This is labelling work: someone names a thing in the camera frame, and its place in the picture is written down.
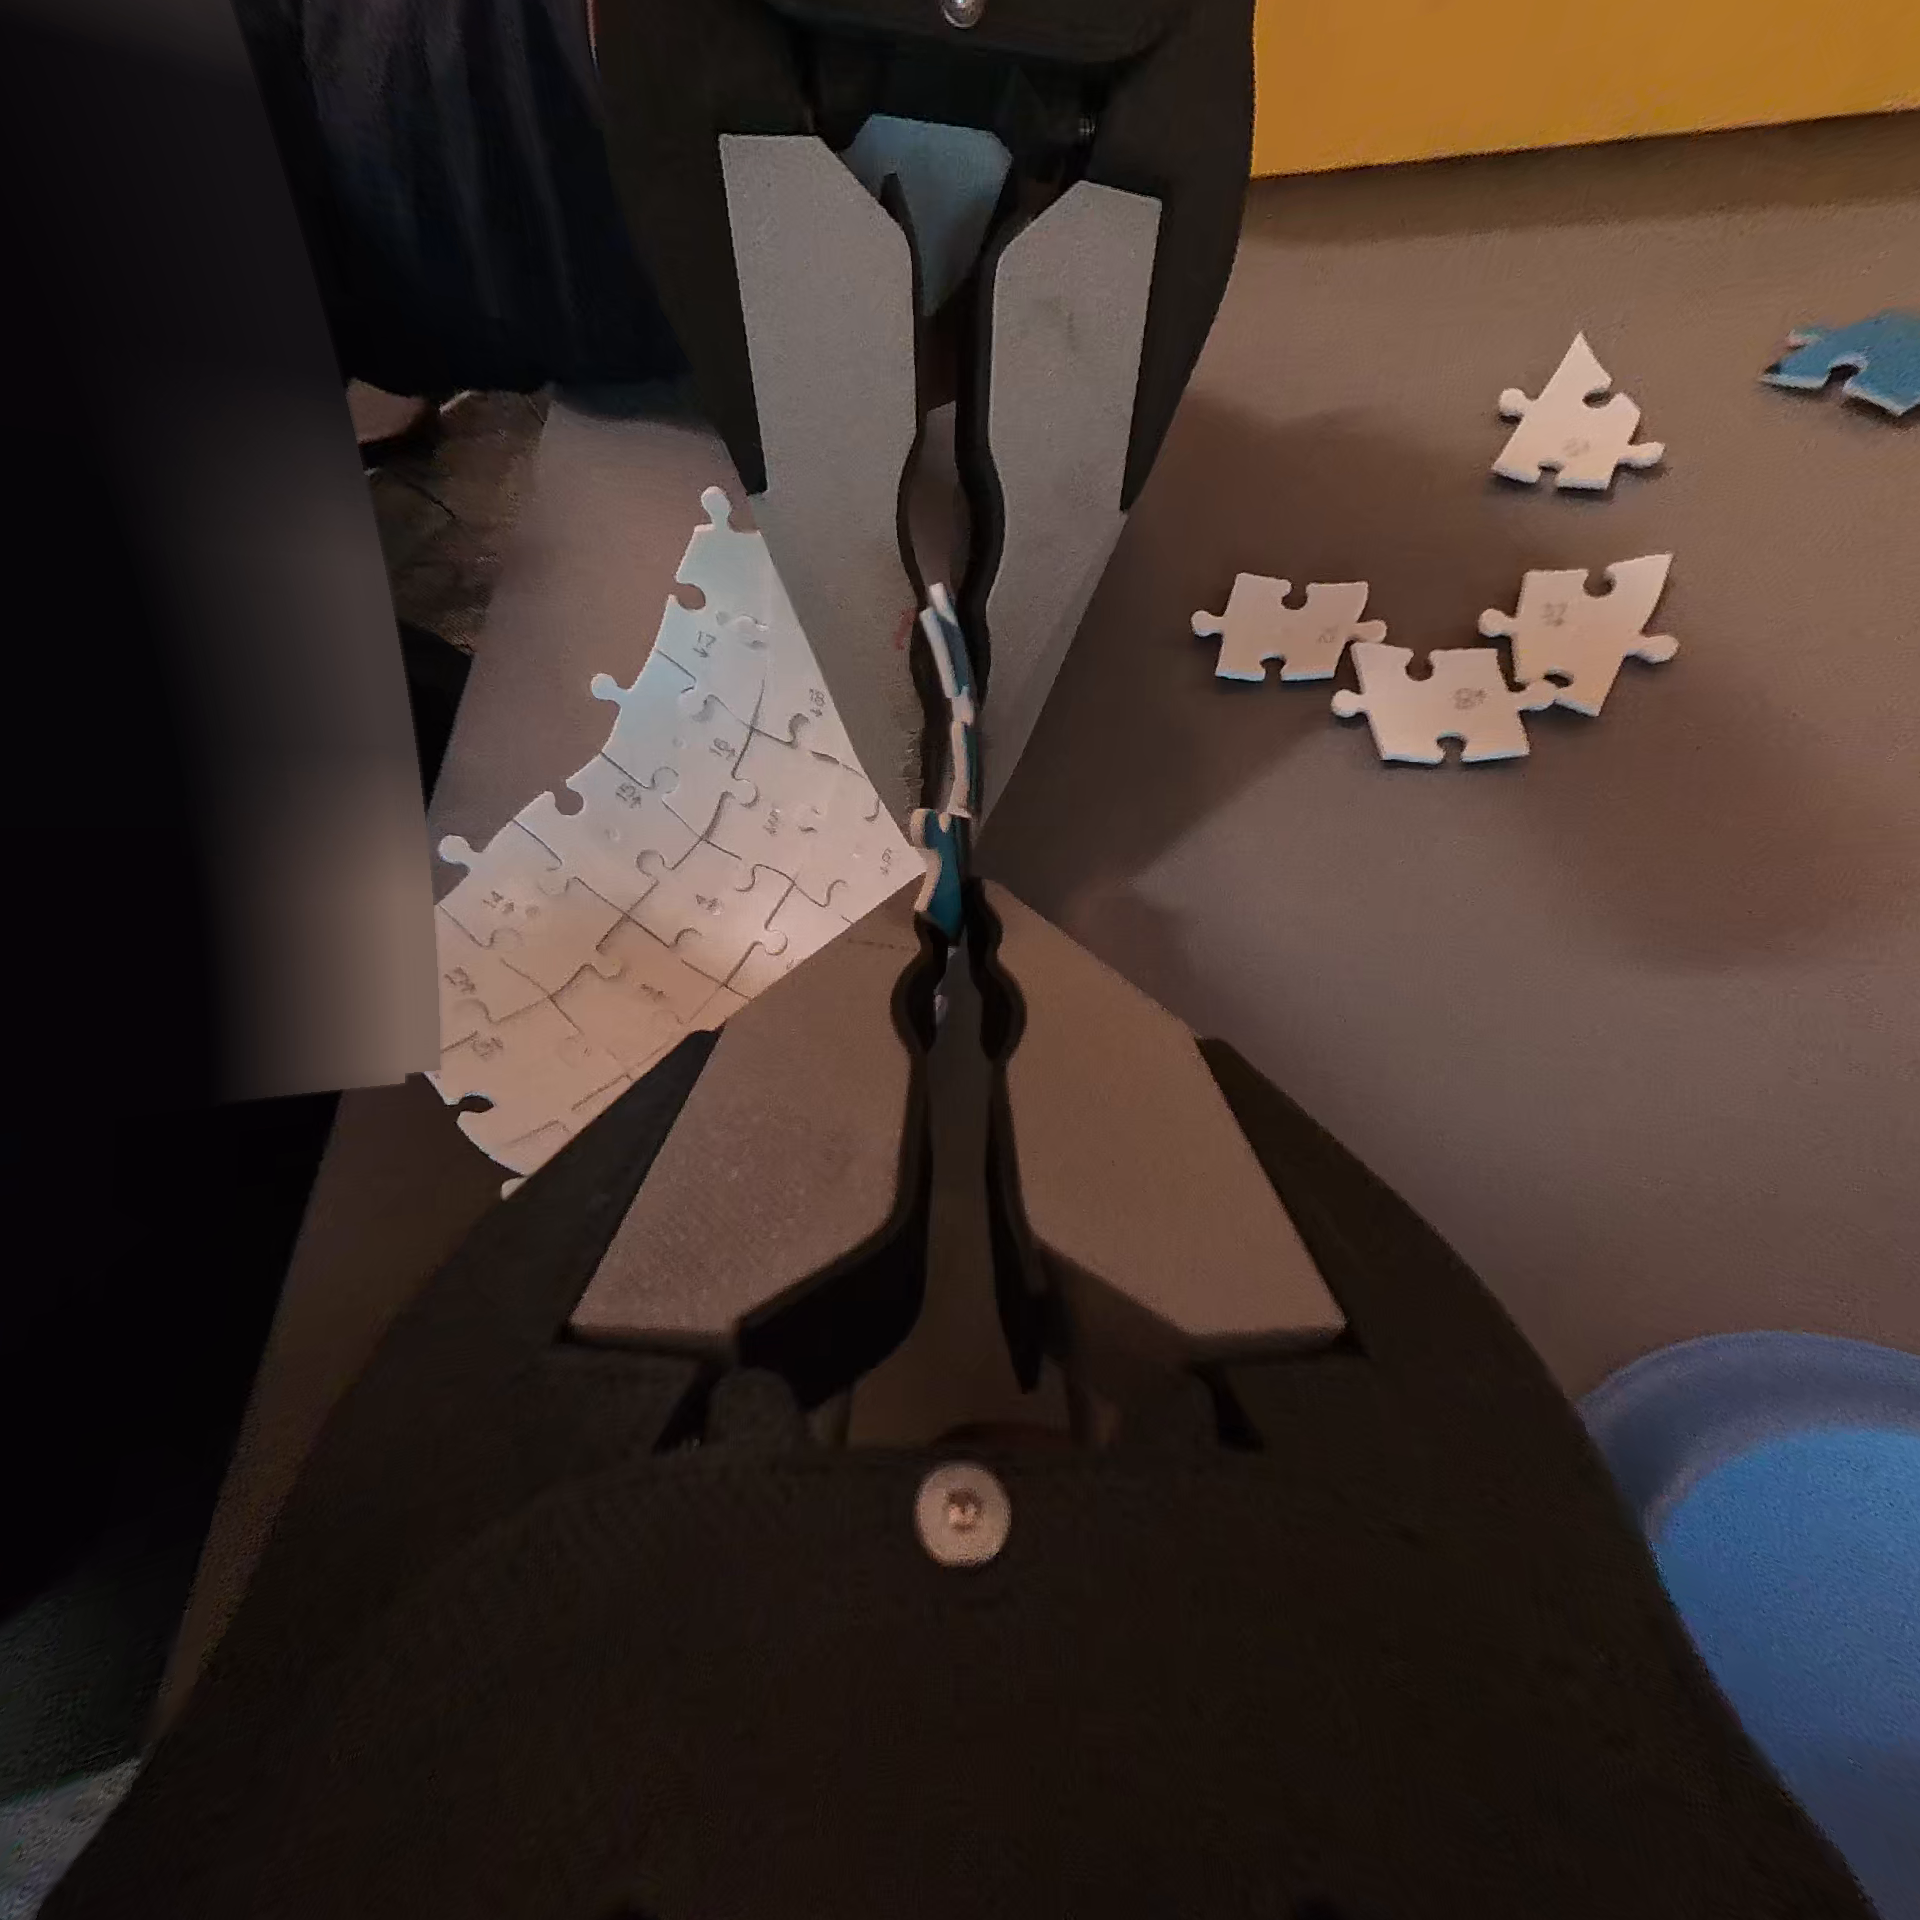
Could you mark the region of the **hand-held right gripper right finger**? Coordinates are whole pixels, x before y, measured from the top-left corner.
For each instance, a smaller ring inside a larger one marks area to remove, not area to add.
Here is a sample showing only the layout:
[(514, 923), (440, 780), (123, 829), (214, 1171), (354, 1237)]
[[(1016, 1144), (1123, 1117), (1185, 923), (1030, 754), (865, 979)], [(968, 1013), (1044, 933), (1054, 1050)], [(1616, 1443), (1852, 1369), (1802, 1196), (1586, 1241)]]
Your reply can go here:
[(1011, 1444), (1124, 1444), (1350, 1316), (1194, 1029), (994, 880), (968, 886), (968, 1141)]

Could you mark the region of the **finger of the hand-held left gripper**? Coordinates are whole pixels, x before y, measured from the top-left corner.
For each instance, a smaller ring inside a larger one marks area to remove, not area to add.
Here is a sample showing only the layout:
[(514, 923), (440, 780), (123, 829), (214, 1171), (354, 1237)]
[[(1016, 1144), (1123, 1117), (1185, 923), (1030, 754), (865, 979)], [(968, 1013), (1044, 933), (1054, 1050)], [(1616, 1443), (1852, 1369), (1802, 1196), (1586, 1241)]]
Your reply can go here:
[(971, 812), (990, 818), (1120, 531), (1162, 203), (1074, 184), (992, 264), (979, 424), (985, 558), (968, 635), (985, 654)]
[(721, 136), (719, 150), (764, 461), (754, 516), (865, 776), (886, 797), (916, 797), (908, 234), (815, 136)]

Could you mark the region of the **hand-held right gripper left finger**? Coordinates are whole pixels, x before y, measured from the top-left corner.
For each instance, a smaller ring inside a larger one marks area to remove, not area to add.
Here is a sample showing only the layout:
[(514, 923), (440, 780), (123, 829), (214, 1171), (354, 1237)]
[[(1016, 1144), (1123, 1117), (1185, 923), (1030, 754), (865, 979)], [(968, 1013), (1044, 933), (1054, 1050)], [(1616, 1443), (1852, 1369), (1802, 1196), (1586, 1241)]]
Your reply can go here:
[(842, 1400), (921, 1314), (950, 945), (910, 882), (726, 1021), (570, 1316)]

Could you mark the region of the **assembled white puzzle section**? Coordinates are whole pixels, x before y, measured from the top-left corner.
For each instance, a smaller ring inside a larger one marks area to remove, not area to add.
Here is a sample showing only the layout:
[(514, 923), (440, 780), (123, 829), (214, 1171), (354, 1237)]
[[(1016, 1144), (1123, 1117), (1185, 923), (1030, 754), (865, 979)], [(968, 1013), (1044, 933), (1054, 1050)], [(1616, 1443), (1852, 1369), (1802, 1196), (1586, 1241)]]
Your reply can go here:
[(428, 1082), (505, 1194), (672, 1046), (928, 880), (726, 489), (703, 492), (644, 661), (588, 690), (609, 722), (593, 754), (488, 843), (440, 843), (457, 880)]

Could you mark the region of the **triangular white puzzle piece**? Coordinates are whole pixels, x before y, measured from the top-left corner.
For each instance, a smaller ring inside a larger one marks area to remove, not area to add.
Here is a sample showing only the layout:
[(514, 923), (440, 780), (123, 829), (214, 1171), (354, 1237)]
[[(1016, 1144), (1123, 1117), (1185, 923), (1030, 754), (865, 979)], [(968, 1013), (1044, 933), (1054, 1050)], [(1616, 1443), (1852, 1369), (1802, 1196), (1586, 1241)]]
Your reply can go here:
[(1642, 408), (1615, 379), (1580, 331), (1538, 394), (1507, 389), (1497, 400), (1511, 432), (1490, 474), (1535, 488), (1546, 474), (1559, 492), (1606, 493), (1620, 469), (1647, 472), (1665, 444), (1642, 441)]

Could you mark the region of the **blue round puzzle stand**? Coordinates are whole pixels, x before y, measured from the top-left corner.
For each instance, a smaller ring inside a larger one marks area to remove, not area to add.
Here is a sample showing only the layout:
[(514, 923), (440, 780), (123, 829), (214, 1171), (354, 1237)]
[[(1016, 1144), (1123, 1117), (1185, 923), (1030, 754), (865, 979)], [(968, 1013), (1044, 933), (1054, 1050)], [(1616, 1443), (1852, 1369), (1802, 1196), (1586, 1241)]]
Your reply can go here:
[(1705, 1336), (1580, 1406), (1696, 1650), (1879, 1915), (1919, 1915), (1919, 1357)]

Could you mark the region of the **blue puzzle piece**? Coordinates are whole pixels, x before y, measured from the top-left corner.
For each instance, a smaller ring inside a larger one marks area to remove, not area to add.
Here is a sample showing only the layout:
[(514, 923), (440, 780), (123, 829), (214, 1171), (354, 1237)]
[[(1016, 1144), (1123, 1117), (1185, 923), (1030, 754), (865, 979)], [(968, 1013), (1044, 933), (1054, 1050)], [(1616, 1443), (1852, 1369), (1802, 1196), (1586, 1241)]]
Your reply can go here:
[(1844, 324), (1794, 326), (1760, 381), (1790, 394), (1841, 395), (1904, 419), (1919, 408), (1919, 313), (1883, 309)]

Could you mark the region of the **yellow plastic bin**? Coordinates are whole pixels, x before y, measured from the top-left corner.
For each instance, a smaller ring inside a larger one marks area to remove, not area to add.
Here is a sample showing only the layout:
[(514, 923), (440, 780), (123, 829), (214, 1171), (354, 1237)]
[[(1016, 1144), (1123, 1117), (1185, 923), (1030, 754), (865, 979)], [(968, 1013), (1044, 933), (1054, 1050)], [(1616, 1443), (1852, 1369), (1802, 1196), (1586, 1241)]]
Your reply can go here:
[(1254, 173), (1776, 129), (1915, 98), (1915, 2), (1260, 2)]

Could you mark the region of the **person's dark clothing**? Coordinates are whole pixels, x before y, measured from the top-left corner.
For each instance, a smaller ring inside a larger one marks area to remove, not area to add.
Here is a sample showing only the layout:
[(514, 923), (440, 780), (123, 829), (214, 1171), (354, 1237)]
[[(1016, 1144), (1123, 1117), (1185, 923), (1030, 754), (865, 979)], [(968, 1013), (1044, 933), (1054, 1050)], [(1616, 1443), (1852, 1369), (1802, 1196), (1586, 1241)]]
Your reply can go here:
[(73, 1108), (7, 1153), (6, 1617), (232, 1444), (338, 1105)]

